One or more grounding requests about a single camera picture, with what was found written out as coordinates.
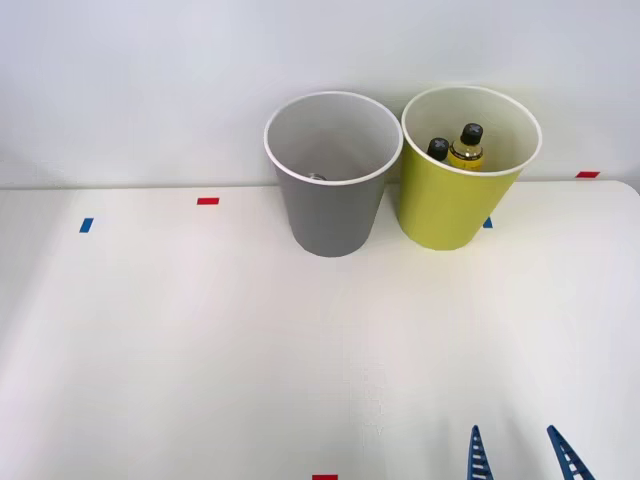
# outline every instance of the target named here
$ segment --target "tape marker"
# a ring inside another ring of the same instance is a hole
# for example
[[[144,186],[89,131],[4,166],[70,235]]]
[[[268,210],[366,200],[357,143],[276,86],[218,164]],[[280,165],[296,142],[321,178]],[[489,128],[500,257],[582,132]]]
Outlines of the tape marker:
[[[198,199],[198,205],[217,205],[218,203],[220,203],[220,199],[218,197],[203,197]]]
[[[85,218],[84,222],[82,222],[82,226],[80,227],[80,233],[89,233],[91,225],[93,225],[93,218]]]
[[[596,178],[600,172],[579,172],[576,178]]]

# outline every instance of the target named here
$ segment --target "cup rim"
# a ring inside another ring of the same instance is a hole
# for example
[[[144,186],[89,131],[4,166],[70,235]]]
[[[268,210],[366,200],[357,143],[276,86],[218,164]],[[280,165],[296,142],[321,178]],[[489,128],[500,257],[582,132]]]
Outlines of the cup rim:
[[[384,111],[387,115],[389,115],[389,117],[394,122],[394,125],[396,126],[397,133],[398,133],[398,148],[396,148],[396,151],[392,155],[391,159],[387,163],[385,163],[382,167],[380,167],[378,170],[375,170],[374,172],[371,172],[368,175],[365,175],[364,177],[352,178],[349,180],[315,180],[313,178],[300,175],[299,173],[294,172],[293,170],[285,167],[282,163],[280,163],[278,159],[275,157],[275,155],[273,154],[273,152],[271,151],[271,148],[269,147],[268,137],[269,137],[269,129],[271,128],[271,125],[275,121],[276,117],[278,117],[278,115],[280,115],[286,108],[289,108],[291,105],[295,103],[306,100],[307,98],[316,97],[320,95],[344,95],[344,96],[359,98],[360,100],[365,100],[375,105],[376,107]],[[385,173],[387,170],[389,170],[393,166],[393,164],[396,163],[396,160],[398,160],[398,157],[402,152],[402,146],[404,144],[404,134],[403,134],[402,126],[398,121],[398,118],[391,112],[391,110],[389,110],[380,102],[377,102],[376,100],[366,97],[364,95],[360,95],[359,93],[345,92],[345,91],[339,91],[339,90],[326,90],[322,92],[314,92],[307,95],[296,97],[293,100],[290,100],[289,102],[284,104],[282,107],[278,108],[271,115],[271,117],[269,118],[269,121],[267,121],[267,124],[264,128],[263,141],[264,141],[264,148],[267,151],[267,155],[269,156],[269,159],[271,160],[271,162],[273,162],[273,164],[276,167],[278,167],[280,170],[285,172],[287,175],[297,178],[298,180],[302,180],[303,182],[306,182],[306,183],[337,187],[337,186],[343,186],[343,185],[355,185],[357,183],[366,182],[367,180],[371,180],[372,178],[378,177],[383,173]]]
[[[529,120],[531,120],[531,122],[533,123],[533,125],[534,125],[534,127],[536,129],[536,133],[538,134],[538,143],[536,145],[536,149],[533,152],[533,154],[525,162],[522,162],[520,165],[517,165],[515,167],[509,168],[508,170],[500,170],[500,171],[497,171],[497,172],[474,172],[472,170],[462,170],[460,168],[455,168],[455,167],[451,167],[449,165],[446,165],[446,164],[444,164],[442,162],[439,162],[435,158],[431,158],[424,151],[422,151],[422,149],[420,147],[418,147],[418,145],[415,144],[415,142],[413,141],[413,139],[409,135],[409,132],[407,131],[407,124],[406,124],[407,112],[409,111],[409,109],[411,108],[411,106],[415,102],[420,100],[425,95],[428,95],[428,94],[433,93],[433,92],[437,92],[439,90],[456,90],[456,89],[460,89],[460,90],[479,90],[479,91],[482,91],[482,92],[486,92],[486,93],[495,95],[497,97],[500,97],[503,100],[506,100],[506,101],[512,103],[513,105],[515,105],[517,108],[519,108],[522,111],[522,113],[524,113],[527,117],[529,117]],[[479,86],[474,86],[474,85],[447,85],[447,86],[443,86],[443,87],[435,87],[435,88],[431,88],[429,90],[426,90],[426,91],[424,91],[422,93],[419,93],[415,97],[413,97],[411,99],[411,101],[407,104],[407,106],[404,107],[404,110],[402,112],[402,122],[401,123],[402,123],[402,133],[404,134],[404,138],[406,138],[406,140],[409,143],[409,145],[411,146],[411,148],[415,152],[417,152],[421,157],[425,158],[426,160],[428,160],[429,162],[433,163],[434,165],[436,165],[436,166],[438,166],[440,168],[444,168],[445,170],[449,170],[450,172],[458,173],[460,175],[468,175],[470,177],[502,177],[504,175],[509,175],[511,173],[519,172],[524,167],[526,167],[531,162],[533,162],[533,160],[535,160],[535,158],[538,156],[538,153],[540,152],[540,149],[542,148],[542,129],[540,128],[540,124],[538,123],[538,120],[529,111],[529,109],[527,107],[525,107],[524,105],[522,105],[517,100],[514,100],[513,98],[511,98],[510,96],[505,95],[504,93],[496,92],[495,90],[491,90],[490,88],[486,88],[486,87],[479,87]]]

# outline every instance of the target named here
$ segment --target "red tape marker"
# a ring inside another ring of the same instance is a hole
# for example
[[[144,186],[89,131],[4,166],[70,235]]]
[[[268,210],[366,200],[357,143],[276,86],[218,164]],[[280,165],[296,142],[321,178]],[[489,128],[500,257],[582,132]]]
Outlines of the red tape marker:
[[[600,172],[580,172],[576,175],[576,178],[596,178],[600,175]]]
[[[217,205],[218,203],[220,203],[220,199],[218,197],[198,199],[198,205]]]

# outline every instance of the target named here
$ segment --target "gray cup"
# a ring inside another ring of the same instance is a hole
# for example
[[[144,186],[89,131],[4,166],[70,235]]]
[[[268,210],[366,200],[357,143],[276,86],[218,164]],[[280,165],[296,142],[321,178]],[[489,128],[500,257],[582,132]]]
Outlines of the gray cup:
[[[340,257],[364,244],[402,144],[396,117],[355,93],[307,95],[271,117],[264,145],[302,248]]]

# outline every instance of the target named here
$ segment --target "white wall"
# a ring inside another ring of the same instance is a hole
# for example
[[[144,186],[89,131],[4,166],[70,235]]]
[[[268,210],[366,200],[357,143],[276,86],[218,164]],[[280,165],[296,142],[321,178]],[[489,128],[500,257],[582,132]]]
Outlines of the white wall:
[[[539,117],[530,178],[640,179],[633,0],[0,0],[0,187],[274,182],[262,128],[348,89],[435,83]]]

